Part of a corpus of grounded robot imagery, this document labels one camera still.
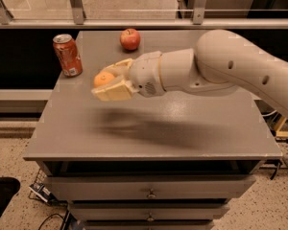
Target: drawer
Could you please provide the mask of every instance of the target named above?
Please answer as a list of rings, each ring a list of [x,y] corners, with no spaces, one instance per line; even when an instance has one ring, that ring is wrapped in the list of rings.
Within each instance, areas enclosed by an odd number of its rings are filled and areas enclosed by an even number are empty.
[[[210,230],[212,221],[119,221],[119,222],[85,222],[85,230]]]
[[[86,203],[70,204],[70,213],[81,220],[213,220],[227,211],[226,204],[197,203]]]
[[[47,177],[59,200],[233,198],[254,183],[251,175]]]

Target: black cable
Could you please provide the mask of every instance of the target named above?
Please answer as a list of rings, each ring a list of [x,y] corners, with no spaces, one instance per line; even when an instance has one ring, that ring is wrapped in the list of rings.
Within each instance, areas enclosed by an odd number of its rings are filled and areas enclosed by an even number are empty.
[[[64,220],[64,217],[61,216],[60,214],[58,214],[58,213],[52,214],[52,215],[50,215],[48,218],[46,218],[46,219],[39,225],[38,230],[41,229],[41,227],[43,226],[43,224],[45,224],[48,219],[51,219],[51,218],[54,217],[54,216],[58,216],[58,217],[60,217],[62,220]]]

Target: can lid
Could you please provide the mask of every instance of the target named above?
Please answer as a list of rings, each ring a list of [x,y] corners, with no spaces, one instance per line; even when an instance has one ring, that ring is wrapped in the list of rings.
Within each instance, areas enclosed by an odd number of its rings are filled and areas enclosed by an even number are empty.
[[[70,34],[58,34],[54,37],[53,41],[56,43],[69,42],[72,39]]]

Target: gray tabletop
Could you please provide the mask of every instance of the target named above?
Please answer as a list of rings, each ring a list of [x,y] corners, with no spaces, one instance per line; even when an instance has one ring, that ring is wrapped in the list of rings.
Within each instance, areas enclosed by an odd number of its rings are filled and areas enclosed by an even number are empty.
[[[251,94],[226,96],[170,92],[99,102],[92,79],[104,66],[152,51],[193,47],[204,31],[142,31],[139,49],[128,53],[120,32],[81,32],[77,43],[84,72],[61,75],[24,154],[26,160],[220,160],[281,156]]]

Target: drawer knob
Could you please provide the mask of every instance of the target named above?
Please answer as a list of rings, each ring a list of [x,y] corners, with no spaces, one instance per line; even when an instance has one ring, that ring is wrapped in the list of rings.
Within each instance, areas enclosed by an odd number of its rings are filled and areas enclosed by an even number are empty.
[[[150,215],[147,217],[147,219],[146,219],[148,222],[152,222],[152,221],[154,221],[155,219],[153,218],[153,216],[152,216],[152,213],[150,213]]]
[[[150,190],[150,193],[147,195],[147,198],[148,199],[155,199],[156,198],[156,195],[154,194],[153,189]]]

